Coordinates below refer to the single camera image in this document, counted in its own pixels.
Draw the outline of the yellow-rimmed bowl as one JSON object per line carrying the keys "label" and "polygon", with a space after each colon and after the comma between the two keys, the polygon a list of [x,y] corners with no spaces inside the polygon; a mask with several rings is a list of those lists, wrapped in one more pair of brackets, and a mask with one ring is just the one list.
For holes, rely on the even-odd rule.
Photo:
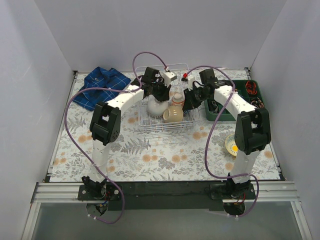
{"label": "yellow-rimmed bowl", "polygon": [[226,137],[225,148],[232,156],[234,156],[234,157],[237,156],[238,147],[236,145],[235,136],[233,134],[230,134]]}

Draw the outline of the white wire dish rack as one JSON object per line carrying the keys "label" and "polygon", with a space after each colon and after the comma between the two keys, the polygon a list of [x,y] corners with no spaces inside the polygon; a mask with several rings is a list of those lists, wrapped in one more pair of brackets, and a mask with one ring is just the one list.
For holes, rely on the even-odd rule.
{"label": "white wire dish rack", "polygon": [[169,70],[176,75],[168,92],[169,100],[160,102],[150,95],[138,104],[138,122],[147,133],[187,129],[200,119],[197,108],[183,111],[184,90],[190,85],[182,81],[182,75],[189,66],[187,63],[174,63],[169,65]]}

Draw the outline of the brown lattice pattern bowl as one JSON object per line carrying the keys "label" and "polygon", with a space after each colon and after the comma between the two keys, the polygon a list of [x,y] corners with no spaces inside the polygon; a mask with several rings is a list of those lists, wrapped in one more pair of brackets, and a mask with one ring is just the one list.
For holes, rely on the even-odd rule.
{"label": "brown lattice pattern bowl", "polygon": [[152,113],[152,112],[147,112],[149,116],[153,118],[161,118],[163,116],[163,113]]}

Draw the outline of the orange line pattern bowl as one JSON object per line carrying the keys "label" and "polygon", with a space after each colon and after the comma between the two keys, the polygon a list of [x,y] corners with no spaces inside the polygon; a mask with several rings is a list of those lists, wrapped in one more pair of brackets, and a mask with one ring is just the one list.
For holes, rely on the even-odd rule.
{"label": "orange line pattern bowl", "polygon": [[183,93],[181,92],[177,92],[173,95],[172,99],[171,99],[171,103],[174,106],[181,106],[183,107],[185,102],[185,96]]}

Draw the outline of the white bowl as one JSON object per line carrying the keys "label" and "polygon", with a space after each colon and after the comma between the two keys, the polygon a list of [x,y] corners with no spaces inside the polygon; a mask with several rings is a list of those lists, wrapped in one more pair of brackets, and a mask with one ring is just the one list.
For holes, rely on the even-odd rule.
{"label": "white bowl", "polygon": [[147,111],[154,113],[154,114],[160,114],[164,113],[164,111],[169,107],[168,101],[162,101],[159,102],[156,99],[149,99],[147,103]]}

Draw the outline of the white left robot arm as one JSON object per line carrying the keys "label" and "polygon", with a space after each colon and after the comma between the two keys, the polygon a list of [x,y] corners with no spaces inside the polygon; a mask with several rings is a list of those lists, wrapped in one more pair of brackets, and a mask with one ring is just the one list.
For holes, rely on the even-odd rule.
{"label": "white left robot arm", "polygon": [[103,100],[95,105],[89,130],[93,140],[91,163],[88,176],[82,177],[86,192],[95,200],[110,196],[106,187],[106,168],[111,143],[115,142],[121,130],[121,117],[131,106],[152,95],[162,103],[169,100],[171,82],[177,75],[165,69],[164,72],[147,67],[124,90],[111,100]]}

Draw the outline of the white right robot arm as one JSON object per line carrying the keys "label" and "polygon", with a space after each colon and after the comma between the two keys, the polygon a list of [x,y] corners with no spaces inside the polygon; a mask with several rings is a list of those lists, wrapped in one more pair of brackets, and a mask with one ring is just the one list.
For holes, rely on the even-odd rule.
{"label": "white right robot arm", "polygon": [[225,80],[216,78],[214,68],[199,73],[201,82],[193,82],[184,92],[183,110],[193,110],[208,99],[222,105],[235,119],[234,140],[237,154],[233,169],[226,177],[220,177],[219,190],[232,199],[243,196],[250,190],[252,169],[260,152],[271,142],[269,112],[245,101],[237,92],[229,76]]}

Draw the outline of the cream bowl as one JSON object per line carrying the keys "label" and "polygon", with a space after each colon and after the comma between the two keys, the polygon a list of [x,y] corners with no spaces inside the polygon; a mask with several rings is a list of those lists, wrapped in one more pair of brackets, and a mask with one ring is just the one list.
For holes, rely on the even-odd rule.
{"label": "cream bowl", "polygon": [[184,112],[180,105],[171,105],[164,111],[162,117],[165,123],[177,123],[183,120]]}

